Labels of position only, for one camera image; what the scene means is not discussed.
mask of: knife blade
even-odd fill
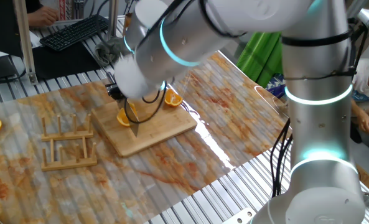
[[[117,101],[119,108],[124,108],[124,100],[118,100]],[[136,114],[134,114],[134,111],[132,109],[131,106],[127,106],[126,107],[126,112],[130,118],[130,120],[132,121],[139,121],[139,119],[137,118]],[[129,127],[130,130],[133,132],[134,136],[137,137],[137,134],[139,132],[139,124],[133,123],[129,121]]]

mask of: wooden peg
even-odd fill
[[[50,153],[52,155],[51,162],[54,162],[54,139],[50,140]]]
[[[57,124],[58,124],[58,135],[61,136],[61,116],[57,115]]]
[[[72,115],[72,123],[73,123],[73,133],[77,134],[77,115]]]
[[[75,155],[77,157],[77,163],[79,162],[79,145],[75,145]]]
[[[46,149],[45,148],[42,149],[42,153],[43,153],[43,164],[44,164],[44,166],[47,166]]]
[[[43,135],[47,136],[45,117],[42,117]]]
[[[91,132],[91,114],[87,115],[87,130],[89,133]]]
[[[91,148],[91,158],[96,159],[96,143],[93,142],[93,147]]]
[[[83,144],[83,156],[87,158],[87,148],[86,148],[86,138],[82,137],[82,144]]]
[[[59,158],[60,158],[60,163],[61,165],[64,163],[64,159],[62,158],[62,146],[58,147],[58,153],[59,153]]]

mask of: hand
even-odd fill
[[[357,116],[357,120],[360,130],[369,134],[369,115],[365,111],[360,110]]]
[[[30,27],[51,26],[58,19],[58,11],[50,7],[43,6],[37,11],[28,14]]]

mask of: glowing blue ring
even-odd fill
[[[290,177],[292,177],[293,172],[296,170],[296,168],[300,167],[301,165],[308,163],[308,162],[312,162],[312,161],[335,161],[335,162],[340,162],[341,164],[352,168],[356,174],[358,174],[357,169],[353,166],[353,164],[343,160],[343,159],[339,159],[336,157],[330,157],[330,158],[310,158],[310,159],[305,159],[302,162],[298,162],[292,169],[291,169],[291,174],[289,175]]]
[[[289,97],[289,99],[291,99],[295,102],[298,102],[298,103],[302,103],[304,105],[327,105],[329,103],[334,103],[336,101],[339,101],[339,100],[345,98],[352,90],[353,90],[353,85],[350,85],[344,93],[342,93],[339,96],[328,99],[328,100],[305,100],[305,99],[300,99],[299,97],[294,96],[291,92],[289,92],[288,87],[285,87],[285,94]]]
[[[166,44],[166,41],[165,41],[165,38],[164,38],[164,34],[163,34],[163,31],[162,31],[162,27],[164,26],[164,20],[162,20],[161,22],[161,28],[159,29],[159,36],[161,38],[161,44],[162,46],[164,47],[166,53],[173,59],[175,60],[177,63],[183,65],[183,66],[187,66],[187,67],[194,67],[194,66],[197,66],[199,65],[200,63],[199,62],[188,62],[188,61],[185,61],[181,58],[179,58],[178,56],[176,56],[173,51],[170,50],[170,48],[167,46]]]
[[[124,40],[124,44],[126,45],[126,48],[128,48],[128,50],[130,50],[130,52],[134,53],[134,50],[132,50],[130,47],[129,47],[129,44],[127,43],[126,41],[126,36],[123,37],[123,40]]]

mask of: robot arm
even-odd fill
[[[280,31],[303,18],[310,4],[311,0],[183,0],[134,55],[119,60],[116,82],[125,96],[140,98],[224,47],[232,38],[222,33]],[[136,6],[135,13],[149,13],[149,8],[148,12],[142,8],[143,4]]]
[[[119,60],[116,83],[126,97],[140,98],[234,35],[280,30],[294,139],[291,184],[251,223],[359,224],[365,206],[348,145],[352,77],[343,0],[183,1],[134,55]]]

